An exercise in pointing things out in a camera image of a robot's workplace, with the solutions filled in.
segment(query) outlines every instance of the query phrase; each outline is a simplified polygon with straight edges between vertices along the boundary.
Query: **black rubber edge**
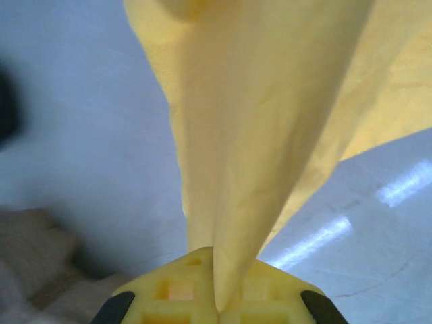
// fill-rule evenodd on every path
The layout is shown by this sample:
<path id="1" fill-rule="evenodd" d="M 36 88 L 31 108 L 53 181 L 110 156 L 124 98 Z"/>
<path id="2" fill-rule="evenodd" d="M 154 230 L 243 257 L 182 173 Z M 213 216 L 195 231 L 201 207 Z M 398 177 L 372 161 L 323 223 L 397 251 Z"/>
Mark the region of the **black rubber edge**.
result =
<path id="1" fill-rule="evenodd" d="M 122 292 L 102 305 L 90 324 L 120 324 L 135 298 L 133 292 Z"/>
<path id="2" fill-rule="evenodd" d="M 317 324 L 348 324 L 328 297 L 312 290 L 304 290 L 300 295 Z"/>

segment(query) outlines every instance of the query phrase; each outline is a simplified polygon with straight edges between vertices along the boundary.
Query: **floor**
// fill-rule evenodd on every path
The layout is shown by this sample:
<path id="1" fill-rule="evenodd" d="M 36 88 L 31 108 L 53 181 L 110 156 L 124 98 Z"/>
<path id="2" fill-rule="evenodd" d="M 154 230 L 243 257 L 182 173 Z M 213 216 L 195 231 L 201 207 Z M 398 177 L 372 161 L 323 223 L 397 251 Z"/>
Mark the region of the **floor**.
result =
<path id="1" fill-rule="evenodd" d="M 0 151 L 0 204 L 46 206 L 94 271 L 140 275 L 186 251 L 167 103 L 120 0 L 2 0 L 0 64 L 26 131 Z M 340 163 L 260 259 L 351 324 L 430 323 L 432 130 Z"/>

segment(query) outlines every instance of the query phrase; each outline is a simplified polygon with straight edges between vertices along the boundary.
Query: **beige cloth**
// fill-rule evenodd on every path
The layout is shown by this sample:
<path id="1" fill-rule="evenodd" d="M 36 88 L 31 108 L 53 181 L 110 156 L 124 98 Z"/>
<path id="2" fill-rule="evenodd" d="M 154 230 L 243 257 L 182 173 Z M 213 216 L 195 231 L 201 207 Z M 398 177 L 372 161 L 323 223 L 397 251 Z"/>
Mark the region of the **beige cloth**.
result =
<path id="1" fill-rule="evenodd" d="M 432 0 L 125 0 L 221 311 L 341 159 L 432 125 Z"/>
<path id="2" fill-rule="evenodd" d="M 77 247 L 43 209 L 1 210 L 0 324 L 90 323 L 128 280 L 89 278 L 70 263 Z"/>

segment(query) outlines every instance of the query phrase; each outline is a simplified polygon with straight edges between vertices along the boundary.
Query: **dark object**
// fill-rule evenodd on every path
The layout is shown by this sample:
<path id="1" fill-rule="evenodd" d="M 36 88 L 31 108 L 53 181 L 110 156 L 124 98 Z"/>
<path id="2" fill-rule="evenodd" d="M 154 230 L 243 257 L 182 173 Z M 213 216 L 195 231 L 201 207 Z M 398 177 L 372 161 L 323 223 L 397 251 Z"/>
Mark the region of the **dark object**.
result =
<path id="1" fill-rule="evenodd" d="M 135 298 L 133 292 L 122 292 L 102 305 L 90 324 L 120 324 Z"/>
<path id="2" fill-rule="evenodd" d="M 8 75 L 0 70 L 0 148 L 21 128 L 16 90 Z"/>
<path id="3" fill-rule="evenodd" d="M 329 298 L 311 290 L 303 291 L 301 296 L 317 324 L 348 324 Z"/>

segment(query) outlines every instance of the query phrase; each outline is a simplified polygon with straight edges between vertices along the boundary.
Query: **yellow fabric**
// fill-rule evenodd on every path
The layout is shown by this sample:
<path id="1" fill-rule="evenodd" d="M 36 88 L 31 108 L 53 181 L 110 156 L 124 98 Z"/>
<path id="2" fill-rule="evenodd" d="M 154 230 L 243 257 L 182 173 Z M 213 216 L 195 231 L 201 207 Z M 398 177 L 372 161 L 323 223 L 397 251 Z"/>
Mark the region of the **yellow fabric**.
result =
<path id="1" fill-rule="evenodd" d="M 223 310 L 341 160 L 432 125 L 432 0 L 125 0 Z"/>

